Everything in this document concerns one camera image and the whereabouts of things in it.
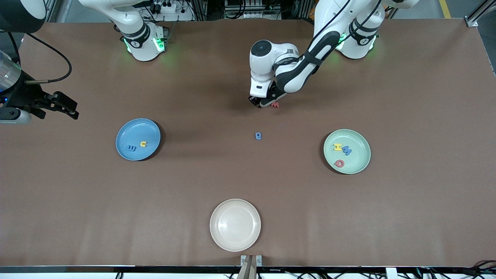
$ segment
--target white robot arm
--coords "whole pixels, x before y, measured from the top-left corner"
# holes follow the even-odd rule
[[[380,5],[410,8],[418,1],[320,0],[315,8],[313,39],[302,55],[293,44],[261,40],[252,46],[250,102],[266,107],[287,93],[299,91],[337,47],[349,58],[364,57],[384,20],[384,9]]]
[[[149,61],[165,51],[167,28],[144,22],[132,5],[142,0],[79,0],[115,23],[124,36],[127,50],[140,61]]]

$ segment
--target metal frame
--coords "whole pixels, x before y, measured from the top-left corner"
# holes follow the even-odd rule
[[[493,10],[496,5],[496,0],[484,0],[480,3],[468,16],[465,17],[465,23],[467,27],[476,27],[479,26],[477,24],[477,20],[481,18],[484,14]]]

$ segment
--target blue plate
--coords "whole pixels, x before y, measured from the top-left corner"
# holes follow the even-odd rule
[[[117,133],[117,152],[124,159],[130,161],[148,158],[157,150],[159,144],[160,130],[157,124],[150,119],[137,118],[131,120]]]

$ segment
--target white plate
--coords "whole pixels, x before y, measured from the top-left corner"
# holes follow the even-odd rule
[[[220,248],[229,252],[248,249],[257,240],[262,224],[256,208],[240,199],[227,200],[210,218],[210,234]]]

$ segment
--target plate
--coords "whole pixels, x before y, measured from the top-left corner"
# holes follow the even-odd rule
[[[130,161],[148,158],[157,150],[159,144],[160,129],[150,119],[137,118],[131,120],[117,133],[117,152],[124,159]]]
[[[262,224],[256,208],[249,202],[232,199],[222,202],[210,218],[210,234],[220,248],[240,252],[255,243]]]
[[[353,130],[341,129],[332,132],[325,139],[324,157],[333,169],[345,174],[355,174],[368,166],[371,160],[371,148],[361,134]]]

